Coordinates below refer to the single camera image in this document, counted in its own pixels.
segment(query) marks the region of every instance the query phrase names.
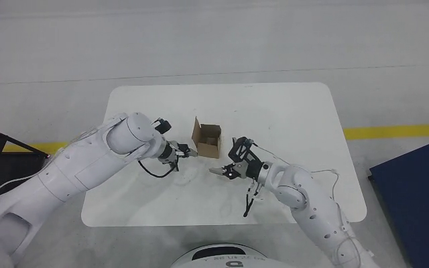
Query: blue panel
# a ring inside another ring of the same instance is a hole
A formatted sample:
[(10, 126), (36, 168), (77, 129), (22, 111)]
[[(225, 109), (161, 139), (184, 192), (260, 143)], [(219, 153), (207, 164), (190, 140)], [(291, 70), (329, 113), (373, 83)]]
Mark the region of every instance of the blue panel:
[(370, 170), (413, 267), (429, 267), (429, 145)]

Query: black cable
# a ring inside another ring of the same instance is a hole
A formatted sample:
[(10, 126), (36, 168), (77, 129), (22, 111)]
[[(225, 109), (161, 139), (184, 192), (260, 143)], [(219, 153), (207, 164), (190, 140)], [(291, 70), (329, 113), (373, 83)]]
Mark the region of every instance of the black cable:
[[(244, 214), (243, 214), (243, 217), (247, 217), (247, 215), (249, 214), (249, 211), (250, 211), (250, 208), (252, 207), (252, 205), (253, 205), (253, 201), (254, 201), (254, 198), (252, 198), (252, 200), (250, 200), (250, 203), (249, 203), (249, 192), (250, 192), (250, 189), (249, 189), (249, 191), (247, 191), (247, 194), (246, 194), (246, 211), (244, 211)], [(256, 191), (255, 191), (255, 193), (253, 194), (253, 196), (257, 196), (258, 195), (258, 191), (257, 191), (257, 189), (256, 189)]]
[(149, 175), (151, 175), (151, 176), (153, 176), (153, 177), (155, 177), (155, 178), (164, 178), (164, 177), (166, 177), (166, 176), (168, 176), (168, 174), (170, 174), (170, 173), (172, 173), (173, 172), (173, 170), (174, 169), (177, 169), (177, 170), (179, 170), (179, 156), (177, 156), (177, 159), (176, 159), (176, 162), (174, 163), (174, 166), (169, 170), (169, 171), (167, 171), (167, 173), (165, 173), (164, 175), (156, 175), (156, 174), (153, 174), (152, 172), (150, 172), (141, 162), (140, 162), (140, 160), (139, 161), (137, 161), (137, 162), (139, 162), (139, 165), (149, 174)]

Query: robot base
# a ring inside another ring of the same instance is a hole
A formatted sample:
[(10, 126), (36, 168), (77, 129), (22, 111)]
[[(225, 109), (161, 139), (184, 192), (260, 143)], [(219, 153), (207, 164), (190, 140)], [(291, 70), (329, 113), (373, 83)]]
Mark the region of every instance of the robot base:
[(238, 244), (217, 244), (199, 247), (181, 256), (171, 268), (284, 268), (290, 267), (267, 259), (265, 255), (249, 247)]

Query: robotic arm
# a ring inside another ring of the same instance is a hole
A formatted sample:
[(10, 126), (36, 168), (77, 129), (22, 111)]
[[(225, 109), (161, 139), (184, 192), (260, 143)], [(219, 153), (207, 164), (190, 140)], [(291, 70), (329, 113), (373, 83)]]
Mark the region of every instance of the robotic arm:
[(251, 178), (272, 192), (281, 203), (290, 207), (300, 228), (335, 267), (379, 268), (371, 253), (356, 239), (338, 203), (320, 189), (310, 172), (286, 163), (262, 162), (250, 150), (252, 145), (258, 147), (246, 137), (234, 139), (228, 154), (233, 163), (210, 171), (230, 180)]
[(164, 138), (170, 128), (163, 119), (152, 124), (141, 113), (121, 113), (60, 149), (40, 172), (0, 196), (0, 251), (18, 263), (52, 211), (134, 160), (158, 158), (172, 171), (179, 157), (196, 156), (186, 144)]

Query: box flap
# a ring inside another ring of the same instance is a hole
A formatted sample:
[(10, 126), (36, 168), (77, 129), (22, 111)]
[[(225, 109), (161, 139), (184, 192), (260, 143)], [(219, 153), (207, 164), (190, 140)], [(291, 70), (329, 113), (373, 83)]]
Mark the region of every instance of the box flap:
[(192, 140), (194, 141), (194, 144), (197, 148), (198, 148), (198, 142), (200, 142), (200, 137), (201, 137), (200, 122), (198, 122), (198, 119), (195, 117), (194, 130), (192, 131)]

